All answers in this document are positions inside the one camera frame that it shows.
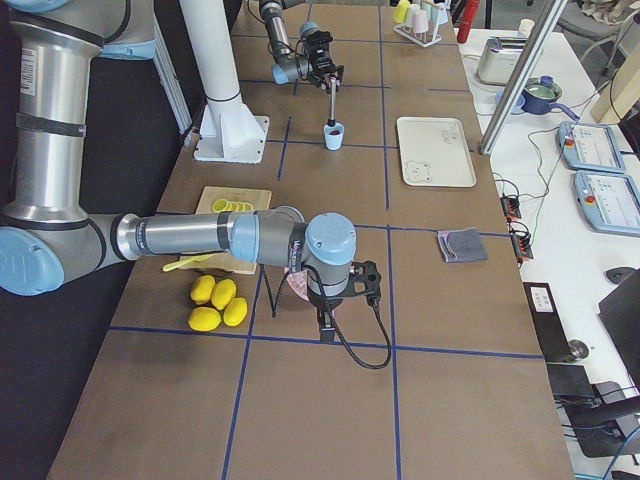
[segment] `toaster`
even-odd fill
[[[506,85],[526,38],[489,37],[478,63],[478,78],[489,85]]]

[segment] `screen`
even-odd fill
[[[640,385],[640,270],[623,281],[599,304],[609,332],[633,383]]]
[[[640,228],[640,204],[624,177],[587,175],[605,225]]]
[[[581,163],[604,167],[620,166],[605,128],[574,125],[572,134]]]

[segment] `wooden table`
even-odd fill
[[[234,53],[245,103],[271,117],[259,165],[177,161],[159,213],[193,212],[207,185],[270,189],[310,219],[357,227],[357,260],[383,275],[391,364],[358,367],[320,344],[315,309],[285,289],[272,319],[264,283],[236,277],[251,318],[210,334],[189,329],[196,274],[137,262],[51,472],[51,479],[570,479],[571,465],[487,157],[473,188],[402,181],[399,116],[455,117],[480,140],[453,30],[422,49],[393,33],[392,9],[300,6],[336,39],[345,64],[337,118],[343,147],[324,148],[327,97],[274,85],[263,27],[241,14]],[[476,227],[489,260],[445,264],[439,229]],[[267,269],[270,277],[281,270]],[[337,311],[371,362],[382,338],[364,300]]]

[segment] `blue joint cap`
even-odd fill
[[[285,83],[289,83],[289,77],[284,73],[282,67],[278,64],[275,64],[271,67],[271,73],[273,74],[273,80],[277,85],[284,85]]]
[[[27,13],[50,12],[68,2],[69,0],[4,0],[11,8]]]
[[[260,222],[256,215],[238,216],[229,235],[231,255],[239,260],[254,263],[258,259],[259,236]]]
[[[112,60],[150,60],[156,54],[156,40],[139,43],[107,44],[99,55]]]
[[[325,213],[311,220],[305,238],[311,253],[328,265],[345,265],[356,255],[356,228],[338,213]]]
[[[64,269],[49,246],[14,227],[0,227],[0,287],[16,295],[33,296],[55,290]]]
[[[312,28],[318,30],[318,24],[316,22],[304,22],[300,26],[300,36],[302,37],[307,32],[307,30],[311,30]]]

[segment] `red bottle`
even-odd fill
[[[464,7],[464,13],[462,15],[462,22],[460,22],[460,28],[458,29],[458,43],[466,43],[469,38],[469,31],[471,30],[471,24],[475,20],[478,14],[478,7],[480,7],[480,0],[469,0]]]

